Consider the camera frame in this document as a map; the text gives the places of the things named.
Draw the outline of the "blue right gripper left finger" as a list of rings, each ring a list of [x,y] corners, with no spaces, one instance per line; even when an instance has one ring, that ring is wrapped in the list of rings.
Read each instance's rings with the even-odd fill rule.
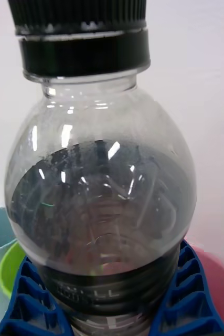
[[[8,308],[0,322],[0,335],[74,335],[63,311],[27,257],[19,267]]]

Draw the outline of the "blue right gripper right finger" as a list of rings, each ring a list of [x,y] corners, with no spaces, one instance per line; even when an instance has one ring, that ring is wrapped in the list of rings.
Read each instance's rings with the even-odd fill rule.
[[[224,332],[203,266],[182,241],[178,269],[151,324],[150,335],[210,335]]]

